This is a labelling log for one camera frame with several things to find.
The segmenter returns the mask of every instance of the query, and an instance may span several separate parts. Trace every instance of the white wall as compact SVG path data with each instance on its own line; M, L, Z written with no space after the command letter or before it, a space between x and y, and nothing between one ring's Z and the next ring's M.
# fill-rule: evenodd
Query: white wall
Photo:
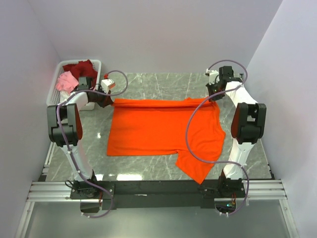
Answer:
M317 2L284 0L253 56L247 88L266 103L264 147L302 238L317 235Z
M126 72L247 65L281 0L29 0L62 60Z
M59 57L26 0L0 1L0 236L17 229L49 145L46 96Z

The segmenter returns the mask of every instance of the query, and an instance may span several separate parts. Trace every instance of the marble floor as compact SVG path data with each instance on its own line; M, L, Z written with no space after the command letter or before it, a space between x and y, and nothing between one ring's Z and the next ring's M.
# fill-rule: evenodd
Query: marble floor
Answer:
M124 87L124 79L118 73L110 75L116 82L113 92ZM205 87L208 78L202 73L129 73L129 87L120 98L183 100L187 97L202 98L208 95ZM228 160L232 138L230 127L235 112L230 98L219 100L220 123L226 132L222 155L219 160ZM90 165L96 174L104 175L103 180L169 180L190 179L175 166L177 154L161 156L121 156L106 155L107 140L111 127L113 107L80 112L83 125L83 147ZM55 146L51 152L50 168L46 181L73 179L70 164L62 150ZM215 165L207 176L217 179L224 165ZM260 141L254 146L247 161L247 172L251 179L270 179L269 166Z

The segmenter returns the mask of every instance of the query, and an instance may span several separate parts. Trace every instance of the white plastic basket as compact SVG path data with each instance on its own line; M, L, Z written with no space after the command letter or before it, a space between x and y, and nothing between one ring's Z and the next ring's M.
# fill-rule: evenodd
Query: white plastic basket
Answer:
M51 87L50 87L50 90L49 90L48 98L46 99L46 104L48 106L59 104L60 95L59 95L59 91L56 89L56 84L57 84L58 77L62 73L64 73L63 66L67 65L69 63L76 64L79 61L86 61L86 59L65 60L65 61L60 62L57 65L55 73L54 73L54 76L53 76L52 84L51 84ZM97 83L100 83L101 62L100 62L100 60L97 60L97 59L91 59L90 61L93 64L94 70L98 72ZM87 110L92 110L94 108L95 108L95 103L87 103L81 110L82 111L87 111Z

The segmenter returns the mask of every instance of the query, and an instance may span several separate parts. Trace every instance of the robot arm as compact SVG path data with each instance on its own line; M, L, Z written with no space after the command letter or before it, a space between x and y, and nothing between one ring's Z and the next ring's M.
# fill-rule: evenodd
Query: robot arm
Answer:
M85 90L91 88L90 78L80 78L80 82L85 82L81 84L78 90ZM109 87L113 85L113 81L110 79L104 79L101 82L101 86L98 87L97 91L110 94ZM81 92L76 94L69 102L60 108L60 116L62 120L63 129L65 131L66 137L69 141L70 149L76 160L78 167L80 168L80 173L86 179L94 179L94 172L88 163L87 157L85 155L81 138L83 136L83 129L79 118L79 111L88 102L96 102L99 106L105 107L113 103L110 96L103 96L91 92ZM79 176L74 163L68 153L67 146L62 137L61 130L57 123L56 116L57 105L49 106L47 108L48 114L48 126L49 126L49 137L52 142L55 142L57 146L61 147L62 151L67 156L69 163L73 169L74 180L82 181L83 179Z
M234 89L242 84L240 76L234 75L230 66L221 67L219 73L216 70L207 70L206 74L209 76L209 83L206 85L209 95ZM257 103L243 85L235 91L226 92L226 95L230 97L236 107L231 125L233 145L229 161L244 165L254 144L263 136L266 106ZM224 94L216 96L214 101L222 97ZM223 173L226 178L240 179L243 177L242 170L234 164L226 165Z

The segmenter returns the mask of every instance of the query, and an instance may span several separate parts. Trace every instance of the red cloth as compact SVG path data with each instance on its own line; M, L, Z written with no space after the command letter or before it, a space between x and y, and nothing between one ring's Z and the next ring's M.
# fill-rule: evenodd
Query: red cloth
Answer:
M178 153L176 166L196 182L202 183L213 164L194 158L185 143L188 119L202 100L116 98L107 154L126 156ZM204 160L216 161L221 155L225 133L220 126L219 113L216 102L206 102L193 117L188 131L191 149Z
M78 80L79 77L92 77L92 86L97 83L98 72L94 70L93 63L90 60L79 61L78 64L67 64L63 66L64 71L70 71L71 74Z

